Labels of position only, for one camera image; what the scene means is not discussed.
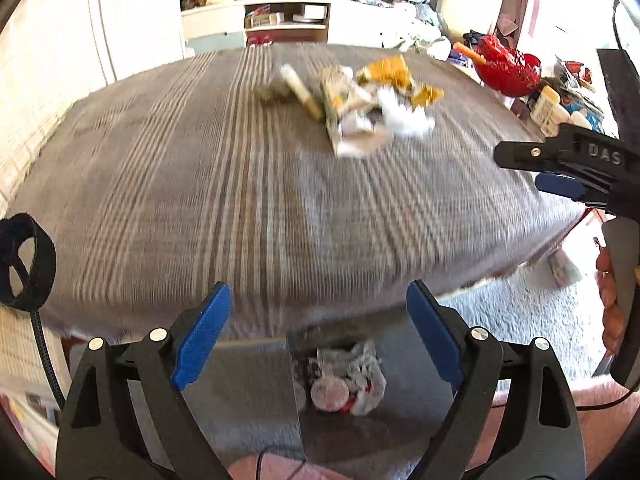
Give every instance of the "orange handle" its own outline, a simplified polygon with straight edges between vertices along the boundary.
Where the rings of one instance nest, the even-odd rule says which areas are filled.
[[[468,46],[460,43],[459,41],[457,41],[453,45],[453,50],[455,50],[456,52],[459,52],[463,56],[467,56],[468,58],[471,59],[471,61],[473,61],[478,65],[487,64],[487,61],[483,56],[480,56],[480,54],[478,54],[475,50],[471,50]]]

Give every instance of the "drawer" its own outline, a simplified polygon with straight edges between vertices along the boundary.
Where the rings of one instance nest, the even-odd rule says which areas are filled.
[[[245,41],[246,36],[243,31],[222,32],[221,34],[209,34],[201,38],[191,38],[187,40],[187,46],[192,48],[196,54],[201,54],[224,48],[242,48]]]
[[[239,32],[244,30],[244,6],[188,10],[182,14],[182,28],[187,40],[220,32]]]

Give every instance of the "white box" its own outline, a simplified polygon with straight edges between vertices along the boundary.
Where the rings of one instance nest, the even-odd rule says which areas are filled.
[[[302,4],[302,15],[306,20],[324,20],[326,7],[324,5]]]

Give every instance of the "bottle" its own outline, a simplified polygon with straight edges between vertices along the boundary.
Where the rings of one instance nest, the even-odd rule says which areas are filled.
[[[555,137],[558,134],[558,124],[569,123],[571,121],[571,115],[567,112],[561,104],[555,104],[549,115],[546,117],[540,129],[547,137]]]
[[[540,126],[551,114],[551,110],[560,104],[560,96],[551,86],[547,85],[540,92],[540,97],[536,101],[536,106],[531,113],[531,119]]]
[[[571,122],[572,124],[581,126],[583,128],[586,128],[587,130],[593,130],[593,126],[591,126],[591,123],[578,110],[571,114]]]

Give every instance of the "human hand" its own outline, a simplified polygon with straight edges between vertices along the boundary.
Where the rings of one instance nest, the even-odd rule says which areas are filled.
[[[600,289],[600,299],[604,304],[604,315],[602,316],[604,334],[602,335],[602,342],[607,349],[607,355],[613,355],[625,333],[625,317],[618,307],[618,290],[616,288],[616,280],[611,272],[611,256],[607,248],[600,252],[600,256],[596,260],[596,269],[598,269],[596,282]],[[638,268],[636,268],[636,282],[640,285]]]

